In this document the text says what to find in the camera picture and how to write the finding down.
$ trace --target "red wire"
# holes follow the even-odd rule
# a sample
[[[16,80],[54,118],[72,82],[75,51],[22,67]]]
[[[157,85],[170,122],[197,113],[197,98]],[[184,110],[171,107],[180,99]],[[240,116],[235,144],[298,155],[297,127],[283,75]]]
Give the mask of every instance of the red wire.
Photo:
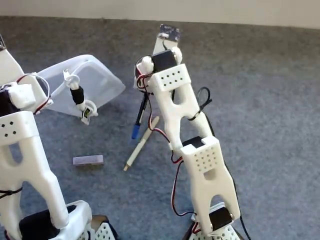
[[[164,133],[164,131],[162,131],[160,128],[152,128],[151,126],[151,120],[152,120],[152,105],[151,105],[151,101],[150,101],[150,98],[149,98],[149,93],[148,93],[148,90],[147,90],[147,85],[145,83],[145,79],[150,77],[152,75],[151,74],[144,74],[144,75],[140,75],[138,78],[137,78],[137,87],[139,89],[144,89],[145,92],[147,93],[146,96],[147,96],[147,100],[149,102],[149,107],[150,107],[150,115],[149,115],[149,118],[148,118],[148,128],[151,130],[151,131],[156,131],[158,133],[160,133],[167,141],[168,143],[170,143],[170,140],[168,138],[168,136]],[[138,85],[138,81],[141,81],[142,80],[142,84],[143,84],[143,87],[139,87]],[[171,161],[172,163],[174,164],[179,164],[178,167],[177,167],[177,170],[176,170],[176,174],[175,174],[175,178],[174,178],[174,182],[173,182],[173,188],[172,188],[172,192],[171,192],[171,206],[172,206],[172,209],[174,211],[174,213],[176,215],[178,215],[179,217],[183,217],[187,214],[195,214],[197,215],[195,212],[193,211],[186,211],[184,213],[178,213],[177,210],[176,210],[176,207],[175,207],[175,196],[176,196],[176,186],[177,186],[177,179],[178,179],[178,174],[179,174],[179,169],[180,169],[180,166],[181,164],[184,162],[183,161],[183,157],[179,157],[177,160],[174,160],[174,151],[172,150],[172,154],[171,154]]]
[[[196,222],[196,223],[193,225],[193,227],[192,227],[192,233],[193,233],[193,234],[197,234],[197,233],[201,232],[201,229],[200,229],[200,228],[199,228],[198,230],[196,230],[197,227],[198,227],[198,225],[199,225],[198,222]]]

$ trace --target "clear plastic container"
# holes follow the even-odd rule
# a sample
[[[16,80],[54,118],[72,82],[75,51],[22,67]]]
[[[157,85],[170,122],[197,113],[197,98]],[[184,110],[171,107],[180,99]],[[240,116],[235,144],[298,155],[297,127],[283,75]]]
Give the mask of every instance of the clear plastic container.
[[[53,104],[46,107],[47,109],[82,116],[73,102],[70,89],[64,84],[64,70],[79,76],[84,99],[94,102],[97,108],[117,97],[126,88],[121,80],[94,56],[76,56],[37,73],[50,85]]]

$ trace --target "gray carpet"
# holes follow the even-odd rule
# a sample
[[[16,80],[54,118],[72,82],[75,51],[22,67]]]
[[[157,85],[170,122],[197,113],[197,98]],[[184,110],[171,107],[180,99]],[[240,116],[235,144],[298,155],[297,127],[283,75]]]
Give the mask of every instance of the gray carpet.
[[[183,31],[180,47],[194,90],[211,89],[213,102],[205,111],[237,183],[251,238],[318,239],[320,31],[171,24]],[[190,222],[171,209],[176,167],[159,134],[151,136],[128,172],[122,170],[135,147],[130,136],[142,98],[132,89],[133,64],[152,52],[159,25],[156,21],[0,17],[0,32],[25,72],[89,53],[126,85],[121,96],[99,109],[90,126],[50,110],[36,116],[65,201],[82,199],[93,213],[107,214],[124,240],[179,240]],[[196,134],[188,127],[183,121],[183,140]],[[104,156],[103,167],[72,166],[74,156],[97,154]],[[46,207],[28,184],[21,205],[26,214]],[[176,205],[179,211],[192,209],[184,167]],[[239,222],[235,227],[242,233]]]

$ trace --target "cable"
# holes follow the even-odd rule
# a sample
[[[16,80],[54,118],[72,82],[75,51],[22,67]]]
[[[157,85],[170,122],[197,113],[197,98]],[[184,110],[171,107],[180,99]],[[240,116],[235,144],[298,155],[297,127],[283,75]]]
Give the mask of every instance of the cable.
[[[164,50],[168,50],[167,46],[165,45],[165,40],[166,40],[166,39],[163,39],[163,41],[162,41],[162,46],[163,46]]]
[[[199,225],[198,222],[196,222],[196,223],[193,225],[193,227],[192,227],[192,233],[193,233],[193,234],[197,234],[197,233],[201,232],[201,228],[199,228],[198,230],[196,230],[197,227],[198,227],[198,225]]]
[[[11,196],[12,194],[17,194],[22,191],[23,187],[20,187],[18,190],[12,191],[12,190],[0,190],[0,199],[3,199],[6,196]]]
[[[7,230],[4,230],[4,237],[5,237],[6,240],[11,240],[9,235],[8,235]]]
[[[210,123],[209,118],[206,118],[206,119],[207,119],[207,121],[208,121],[208,124],[211,126],[211,123]],[[236,186],[235,179],[232,177],[231,172],[230,172],[230,170],[229,170],[229,168],[228,168],[228,165],[227,165],[226,163],[224,163],[224,165],[225,165],[226,169],[228,170],[228,172],[230,173],[230,176],[231,176],[232,181],[233,181],[233,186],[234,186],[234,190],[235,190],[235,195],[236,195],[236,197],[237,197],[237,199],[238,199],[238,192],[237,192],[237,186]],[[243,228],[243,231],[244,231],[246,237],[248,238],[248,240],[251,240],[251,237],[250,237],[250,235],[249,235],[249,233],[248,233],[248,231],[247,231],[245,222],[244,222],[244,220],[243,220],[243,217],[242,217],[242,214],[241,214],[241,210],[240,210],[240,222],[241,222],[241,225],[242,225],[242,228]]]
[[[193,117],[188,118],[189,121],[195,120],[196,117],[198,117],[198,115],[199,115],[199,114],[202,112],[202,110],[205,108],[205,106],[207,106],[209,103],[212,102],[212,99],[210,98],[211,94],[210,94],[209,88],[207,88],[206,86],[203,86],[203,87],[201,87],[201,88],[198,90],[198,92],[197,92],[197,94],[196,94],[196,100],[198,101],[198,103],[199,103],[200,93],[201,93],[203,90],[206,90],[206,91],[207,91],[208,97],[207,97],[206,101],[205,101],[203,104],[199,105],[199,111],[198,111]]]
[[[174,213],[176,215],[178,215],[179,217],[183,217],[187,214],[195,214],[197,215],[194,211],[185,211],[183,213],[178,213],[177,210],[176,210],[176,207],[175,207],[175,195],[176,195],[176,186],[177,186],[177,179],[178,179],[178,174],[179,174],[179,170],[180,170],[180,166],[181,164],[183,163],[184,161],[181,160],[178,164],[178,167],[176,169],[176,174],[175,174],[175,177],[174,177],[174,181],[173,181],[173,186],[172,186],[172,192],[171,192],[171,206],[172,206],[172,209],[174,211]]]
[[[34,77],[36,77],[36,78],[41,79],[41,80],[46,84],[46,88],[47,88],[47,91],[48,91],[47,96],[46,96],[46,100],[45,100],[40,106],[38,106],[38,107],[35,109],[35,111],[34,111],[33,114],[36,115],[37,112],[39,112],[39,111],[48,103],[48,101],[49,101],[49,99],[50,99],[50,86],[49,86],[49,83],[47,82],[47,80],[45,80],[42,76],[39,76],[39,75],[34,74],[34,73],[26,73],[26,74],[22,75],[20,78],[18,78],[18,79],[16,80],[16,83],[18,84],[18,83],[19,83],[23,78],[25,78],[26,76],[34,76]]]

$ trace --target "white plastic part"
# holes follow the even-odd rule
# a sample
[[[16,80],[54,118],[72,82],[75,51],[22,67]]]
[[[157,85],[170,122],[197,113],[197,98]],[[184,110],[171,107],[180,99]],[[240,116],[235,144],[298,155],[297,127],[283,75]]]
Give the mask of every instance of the white plastic part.
[[[81,240],[83,235],[87,237],[85,238],[87,240],[94,238],[94,230],[91,228],[92,212],[89,204],[79,200],[68,204],[67,207],[72,205],[75,205],[76,208],[69,213],[68,225],[60,229],[58,236],[51,240]]]
[[[18,85],[16,82],[10,84],[11,86],[7,89],[10,100],[16,108],[23,109],[36,103],[31,84]]]
[[[8,50],[4,49],[0,51],[0,86],[16,82],[20,77],[24,75],[24,71],[12,57]],[[37,107],[47,100],[47,95],[42,90],[40,84],[34,76],[25,76],[19,85],[31,84],[33,95],[35,97],[35,103],[23,108],[24,111],[35,112]]]
[[[12,157],[9,145],[18,143],[22,162]],[[67,226],[69,215],[57,180],[50,170],[35,118],[30,111],[0,117],[0,190],[16,191],[29,182],[45,199],[52,224]],[[21,192],[0,199],[0,222],[16,240],[21,240],[19,222]]]
[[[117,97],[125,85],[105,65],[92,55],[80,55],[46,68],[38,74],[45,78],[51,89],[54,104],[50,110],[82,117],[82,112],[72,100],[70,89],[64,83],[64,70],[77,75],[84,90],[84,98],[95,103],[97,108]]]
[[[231,225],[229,225],[223,228],[223,232],[219,235],[208,237],[204,235],[202,231],[200,231],[196,234],[192,233],[188,240],[241,240],[241,239],[240,237],[238,237],[234,228]]]
[[[240,217],[240,209],[233,179],[226,168],[219,140],[203,138],[203,146],[184,146],[181,154],[190,177],[190,191],[196,221],[205,236],[214,236],[209,218],[211,200],[221,196],[233,220]]]
[[[95,233],[95,240],[116,240],[110,225],[103,222]]]
[[[172,68],[153,74],[148,81],[150,89],[154,93],[156,101],[160,107],[165,132],[170,140],[172,149],[179,151],[182,148],[180,139],[181,118],[192,118],[200,108],[191,87],[191,80],[185,64],[180,64]],[[179,104],[172,101],[170,91],[176,90],[176,97]],[[198,129],[202,138],[212,136],[206,116],[203,112],[191,121]]]
[[[24,74],[21,66],[7,49],[0,51],[0,85],[15,82]]]
[[[153,54],[157,54],[157,53],[160,53],[160,52],[166,50],[164,45],[167,49],[172,49],[173,47],[178,46],[178,42],[170,41],[168,39],[164,40],[163,38],[157,37],[156,41],[155,41],[154,49],[153,49]]]
[[[182,52],[181,52],[180,48],[178,48],[177,46],[174,46],[173,48],[171,48],[171,51],[174,54],[176,63],[177,64],[181,64],[181,62],[182,62]]]

